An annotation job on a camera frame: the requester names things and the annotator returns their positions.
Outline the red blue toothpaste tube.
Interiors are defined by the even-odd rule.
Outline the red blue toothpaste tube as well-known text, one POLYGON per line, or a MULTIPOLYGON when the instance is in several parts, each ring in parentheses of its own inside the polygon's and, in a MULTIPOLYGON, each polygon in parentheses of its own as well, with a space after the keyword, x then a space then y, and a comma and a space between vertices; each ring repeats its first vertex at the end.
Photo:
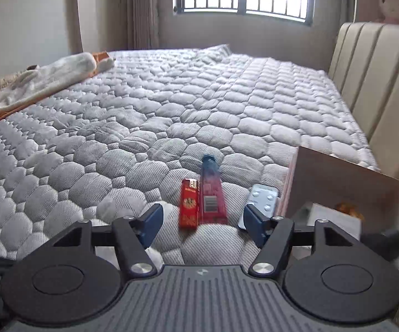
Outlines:
POLYGON ((227 224, 227 208, 221 174, 212 155, 206 154, 203 156, 199 189, 200 223, 227 224))

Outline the silver pill blister pack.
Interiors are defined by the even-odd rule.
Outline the silver pill blister pack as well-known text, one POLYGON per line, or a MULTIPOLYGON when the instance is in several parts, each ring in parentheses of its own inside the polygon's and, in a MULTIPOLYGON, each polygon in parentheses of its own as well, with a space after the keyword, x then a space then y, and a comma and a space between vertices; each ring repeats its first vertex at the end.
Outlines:
POLYGON ((243 208, 254 205, 264 216, 271 218, 274 215, 278 197, 279 190, 276 187, 254 184, 243 208))

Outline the red cigarette lighter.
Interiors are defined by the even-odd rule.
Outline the red cigarette lighter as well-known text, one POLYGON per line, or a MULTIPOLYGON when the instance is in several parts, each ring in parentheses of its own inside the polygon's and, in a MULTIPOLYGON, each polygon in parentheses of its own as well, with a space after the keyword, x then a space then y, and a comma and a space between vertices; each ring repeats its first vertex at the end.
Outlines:
POLYGON ((196 229, 199 225, 198 181, 193 178, 182 180, 178 226, 181 229, 196 229))

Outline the orange small object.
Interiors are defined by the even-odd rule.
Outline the orange small object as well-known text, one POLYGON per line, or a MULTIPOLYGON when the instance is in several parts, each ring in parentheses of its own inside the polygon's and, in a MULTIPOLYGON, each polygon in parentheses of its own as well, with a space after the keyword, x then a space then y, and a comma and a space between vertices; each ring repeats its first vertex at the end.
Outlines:
POLYGON ((360 219, 361 221, 365 220, 364 216, 356 210, 355 205, 349 203, 338 203, 335 206, 335 210, 351 217, 360 219))

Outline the white small box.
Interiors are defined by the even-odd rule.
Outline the white small box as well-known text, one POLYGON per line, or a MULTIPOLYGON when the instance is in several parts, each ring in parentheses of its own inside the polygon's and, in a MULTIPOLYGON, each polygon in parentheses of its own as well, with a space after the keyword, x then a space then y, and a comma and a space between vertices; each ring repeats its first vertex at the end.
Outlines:
POLYGON ((330 207, 307 202, 295 214, 295 221, 303 225, 314 225, 317 220, 328 220, 359 240, 362 230, 360 218, 352 217, 330 207))

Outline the pink cardboard box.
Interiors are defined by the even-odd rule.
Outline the pink cardboard box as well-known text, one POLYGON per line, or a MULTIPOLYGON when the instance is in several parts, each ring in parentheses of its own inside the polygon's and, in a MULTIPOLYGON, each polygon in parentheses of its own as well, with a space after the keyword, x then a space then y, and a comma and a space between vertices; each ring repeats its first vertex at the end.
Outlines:
MULTIPOLYGON (((399 232, 399 180, 300 147, 276 213, 303 225, 331 220, 355 238, 399 232)), ((399 255, 395 265, 399 269, 399 255)))

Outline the black round object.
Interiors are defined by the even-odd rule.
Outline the black round object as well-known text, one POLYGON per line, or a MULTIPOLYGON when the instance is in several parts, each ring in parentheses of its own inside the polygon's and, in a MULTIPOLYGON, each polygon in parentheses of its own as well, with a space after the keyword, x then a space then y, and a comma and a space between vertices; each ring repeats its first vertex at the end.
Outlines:
POLYGON ((399 230, 397 229, 363 234, 360 241, 386 261, 395 261, 399 257, 399 230))

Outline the grey quilted mattress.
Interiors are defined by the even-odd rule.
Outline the grey quilted mattress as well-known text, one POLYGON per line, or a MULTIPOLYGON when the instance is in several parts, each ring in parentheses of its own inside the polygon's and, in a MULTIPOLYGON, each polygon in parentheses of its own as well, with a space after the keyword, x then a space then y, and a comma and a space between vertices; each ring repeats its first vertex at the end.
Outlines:
POLYGON ((248 266, 258 250, 238 221, 250 189, 282 189, 298 147, 377 168, 323 71, 225 45, 113 56, 111 70, 0 121, 1 257, 22 259, 76 221, 107 225, 159 203, 158 263, 248 266), (181 229, 182 180, 200 189, 206 154, 228 223, 202 224, 199 212, 196 229, 181 229))

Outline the white cream blanket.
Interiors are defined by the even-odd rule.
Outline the white cream blanket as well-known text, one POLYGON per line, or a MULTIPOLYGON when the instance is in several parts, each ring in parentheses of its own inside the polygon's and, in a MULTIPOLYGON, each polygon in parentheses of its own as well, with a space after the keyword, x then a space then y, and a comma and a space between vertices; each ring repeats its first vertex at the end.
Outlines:
POLYGON ((115 58, 106 52, 79 53, 1 77, 0 120, 114 65, 115 58))

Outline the beige padded headboard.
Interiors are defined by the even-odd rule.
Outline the beige padded headboard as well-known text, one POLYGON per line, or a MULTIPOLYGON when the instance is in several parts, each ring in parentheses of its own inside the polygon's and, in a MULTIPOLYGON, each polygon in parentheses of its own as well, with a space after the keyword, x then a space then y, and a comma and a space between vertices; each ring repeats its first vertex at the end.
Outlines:
POLYGON ((342 25, 328 75, 381 170, 399 178, 399 25, 342 25))

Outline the beige curtain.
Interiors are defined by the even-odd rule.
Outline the beige curtain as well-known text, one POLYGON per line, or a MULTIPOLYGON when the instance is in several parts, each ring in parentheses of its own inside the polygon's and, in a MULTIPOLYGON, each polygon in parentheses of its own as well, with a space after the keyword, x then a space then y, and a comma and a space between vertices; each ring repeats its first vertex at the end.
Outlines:
POLYGON ((108 0, 114 50, 154 50, 160 45, 157 0, 108 0))

